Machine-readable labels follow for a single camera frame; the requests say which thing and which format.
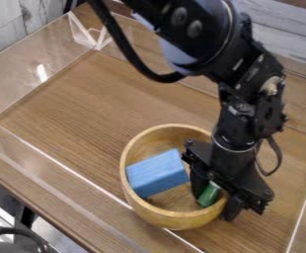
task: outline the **green object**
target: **green object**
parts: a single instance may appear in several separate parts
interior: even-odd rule
[[[197,199],[201,208],[208,208],[216,203],[220,193],[221,188],[210,181]]]

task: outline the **blue block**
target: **blue block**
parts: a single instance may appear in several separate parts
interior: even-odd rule
[[[188,182],[177,149],[132,164],[126,167],[126,178],[132,189],[146,198]]]

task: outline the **wooden bowl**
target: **wooden bowl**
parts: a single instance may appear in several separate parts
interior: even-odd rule
[[[188,138],[209,141],[209,132],[188,125],[154,126],[129,141],[120,160],[120,179],[129,205],[149,224],[172,230],[196,228],[214,219],[225,204],[224,195],[209,208],[201,209],[192,197],[189,183],[186,183],[142,200],[129,186],[125,169],[128,165],[157,155],[169,148],[176,147],[178,152],[182,152],[182,143]]]

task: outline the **bowl rim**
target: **bowl rim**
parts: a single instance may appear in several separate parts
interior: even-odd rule
[[[201,209],[201,210],[196,210],[196,211],[168,211],[164,210],[161,208],[157,208],[156,206],[150,205],[146,201],[144,201],[138,195],[136,194],[136,192],[133,191],[129,182],[128,182],[128,178],[126,178],[126,173],[125,173],[125,161],[126,161],[126,156],[128,156],[128,152],[133,146],[133,144],[136,143],[136,141],[145,136],[148,133],[160,130],[162,128],[169,128],[169,127],[178,127],[178,128],[189,128],[193,130],[200,131],[201,133],[204,133],[205,135],[208,135],[208,137],[210,137],[210,132],[201,129],[197,126],[190,126],[186,124],[164,124],[164,125],[157,125],[157,126],[152,126],[148,129],[145,129],[144,131],[141,131],[128,142],[122,153],[121,153],[121,158],[120,158],[120,181],[122,184],[122,189],[124,191],[126,191],[126,194],[130,196],[130,198],[133,199],[133,201],[146,210],[149,210],[150,212],[166,216],[166,217],[197,217],[197,216],[202,216],[206,215],[209,212],[216,211],[216,209],[224,204],[224,202],[227,201],[225,196],[223,195],[223,197],[220,198],[220,200],[208,208]]]

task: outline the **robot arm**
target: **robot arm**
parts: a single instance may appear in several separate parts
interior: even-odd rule
[[[114,42],[138,71],[157,82],[204,75],[217,83],[221,112],[212,143],[185,142],[182,160],[190,168],[194,198],[214,181],[229,193],[224,219],[241,209],[261,214],[273,193],[259,173],[268,176],[281,155],[272,135],[283,130],[283,68],[252,39],[252,23],[229,0],[122,0],[137,20],[160,36],[162,55],[174,72],[153,73],[140,61],[101,0],[89,0]],[[263,140],[277,165],[264,172],[256,161]]]

